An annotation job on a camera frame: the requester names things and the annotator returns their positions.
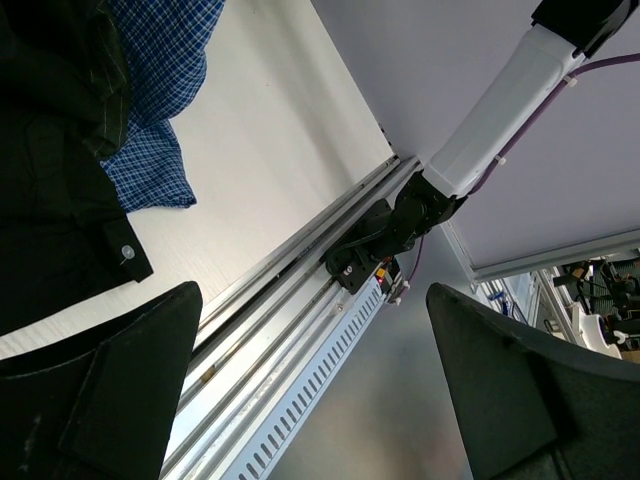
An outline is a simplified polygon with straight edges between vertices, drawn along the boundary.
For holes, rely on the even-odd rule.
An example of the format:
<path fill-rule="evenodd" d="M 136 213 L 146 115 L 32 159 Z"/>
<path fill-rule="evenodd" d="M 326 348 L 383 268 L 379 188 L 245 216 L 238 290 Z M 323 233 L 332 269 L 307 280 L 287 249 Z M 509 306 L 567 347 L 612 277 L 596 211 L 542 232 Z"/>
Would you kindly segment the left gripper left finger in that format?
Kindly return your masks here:
<path fill-rule="evenodd" d="M 2 478 L 158 478 L 201 311 L 188 281 L 2 360 Z"/>

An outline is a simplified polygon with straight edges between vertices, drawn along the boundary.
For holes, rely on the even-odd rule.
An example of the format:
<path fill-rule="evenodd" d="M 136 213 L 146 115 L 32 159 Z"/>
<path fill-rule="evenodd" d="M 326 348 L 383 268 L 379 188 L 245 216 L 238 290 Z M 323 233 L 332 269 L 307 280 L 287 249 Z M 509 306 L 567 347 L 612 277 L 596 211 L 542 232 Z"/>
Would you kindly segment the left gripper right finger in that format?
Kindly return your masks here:
<path fill-rule="evenodd" d="M 638 365 L 441 283 L 426 308 L 474 478 L 638 478 Z"/>

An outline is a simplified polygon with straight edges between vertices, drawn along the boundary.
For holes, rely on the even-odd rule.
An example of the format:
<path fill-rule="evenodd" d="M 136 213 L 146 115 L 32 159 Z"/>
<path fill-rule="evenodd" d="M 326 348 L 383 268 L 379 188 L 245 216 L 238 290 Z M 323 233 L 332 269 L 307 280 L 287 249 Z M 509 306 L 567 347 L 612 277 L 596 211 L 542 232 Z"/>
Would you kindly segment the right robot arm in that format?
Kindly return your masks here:
<path fill-rule="evenodd" d="M 594 54 L 638 9 L 636 1 L 543 1 L 515 51 L 444 146 L 394 203 L 365 213 L 325 253 L 331 277 L 356 293 L 379 266 L 448 221 L 484 185 L 537 118 L 584 72 L 635 62 Z"/>

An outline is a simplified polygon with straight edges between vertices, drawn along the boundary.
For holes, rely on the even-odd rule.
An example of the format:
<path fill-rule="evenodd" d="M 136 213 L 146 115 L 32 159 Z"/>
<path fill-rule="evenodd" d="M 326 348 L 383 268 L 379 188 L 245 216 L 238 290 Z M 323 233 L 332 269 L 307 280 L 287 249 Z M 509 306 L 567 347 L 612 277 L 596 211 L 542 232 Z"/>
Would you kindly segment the light blue checked shirt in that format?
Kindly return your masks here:
<path fill-rule="evenodd" d="M 222 1 L 112 1 L 128 63 L 132 99 L 127 140 L 102 166 L 128 212 L 186 209 L 196 196 L 170 123 L 196 98 L 207 76 L 206 47 Z"/>

